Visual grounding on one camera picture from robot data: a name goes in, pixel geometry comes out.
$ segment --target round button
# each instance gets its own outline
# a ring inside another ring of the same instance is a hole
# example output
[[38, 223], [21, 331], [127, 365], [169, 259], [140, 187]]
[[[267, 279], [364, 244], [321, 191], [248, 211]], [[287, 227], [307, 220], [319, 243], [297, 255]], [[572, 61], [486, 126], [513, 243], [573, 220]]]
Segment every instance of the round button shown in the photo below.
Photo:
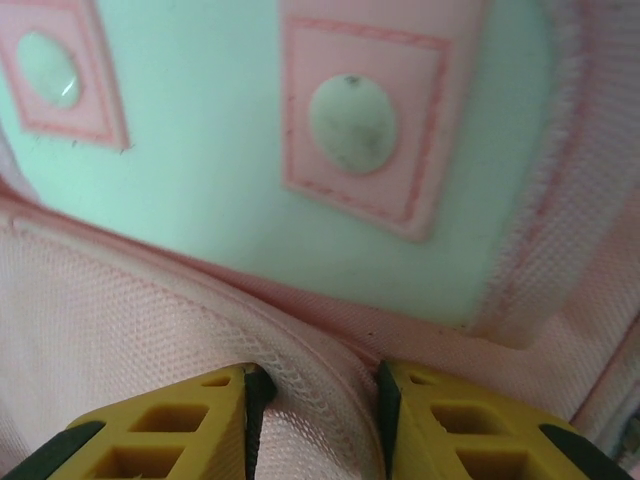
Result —
[[18, 61], [31, 87], [47, 102], [73, 107], [80, 98], [80, 79], [71, 54], [51, 37], [31, 32], [18, 45]]
[[387, 93], [362, 75], [324, 82], [309, 111], [315, 143], [342, 170], [364, 175], [381, 168], [397, 141], [396, 114]]

